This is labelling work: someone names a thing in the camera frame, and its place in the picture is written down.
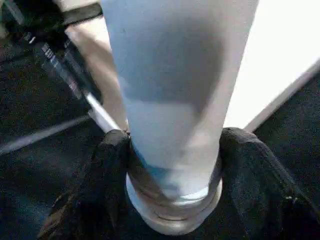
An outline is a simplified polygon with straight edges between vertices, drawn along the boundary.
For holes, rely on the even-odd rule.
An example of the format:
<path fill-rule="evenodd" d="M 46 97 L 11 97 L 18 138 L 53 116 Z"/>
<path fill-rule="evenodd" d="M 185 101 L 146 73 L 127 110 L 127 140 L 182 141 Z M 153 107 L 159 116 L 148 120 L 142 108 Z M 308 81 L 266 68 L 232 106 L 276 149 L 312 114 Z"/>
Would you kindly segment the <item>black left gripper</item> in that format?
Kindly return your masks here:
<path fill-rule="evenodd" d="M 68 46 L 70 39 L 65 30 L 69 26 L 62 17 L 39 17 L 19 21 L 9 19 L 9 50 L 14 55 L 30 52 L 36 44 L 46 43 L 41 53 L 44 69 L 58 77 L 70 89 L 73 96 L 86 104 L 86 95 L 92 94 L 99 103 L 102 93 L 96 85 L 88 66 L 75 46 Z"/>

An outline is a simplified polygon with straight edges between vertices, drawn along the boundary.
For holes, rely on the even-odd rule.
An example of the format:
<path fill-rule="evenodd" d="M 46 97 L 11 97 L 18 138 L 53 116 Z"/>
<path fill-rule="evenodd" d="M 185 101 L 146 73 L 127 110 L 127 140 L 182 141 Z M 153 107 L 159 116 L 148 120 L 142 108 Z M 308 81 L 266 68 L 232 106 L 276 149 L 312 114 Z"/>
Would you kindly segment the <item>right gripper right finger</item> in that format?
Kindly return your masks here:
<path fill-rule="evenodd" d="M 224 128 L 219 151 L 233 204 L 250 239 L 320 238 L 320 212 L 256 135 Z"/>

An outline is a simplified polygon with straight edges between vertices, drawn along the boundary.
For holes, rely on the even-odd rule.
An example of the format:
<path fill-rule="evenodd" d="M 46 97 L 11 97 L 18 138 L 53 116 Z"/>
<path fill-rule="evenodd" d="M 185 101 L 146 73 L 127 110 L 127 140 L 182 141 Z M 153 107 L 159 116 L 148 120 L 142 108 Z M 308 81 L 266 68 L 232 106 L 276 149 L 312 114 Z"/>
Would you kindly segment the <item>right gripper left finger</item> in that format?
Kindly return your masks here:
<path fill-rule="evenodd" d="M 38 240 L 114 240 L 125 198 L 129 135 L 109 131 L 71 189 L 53 203 Z"/>

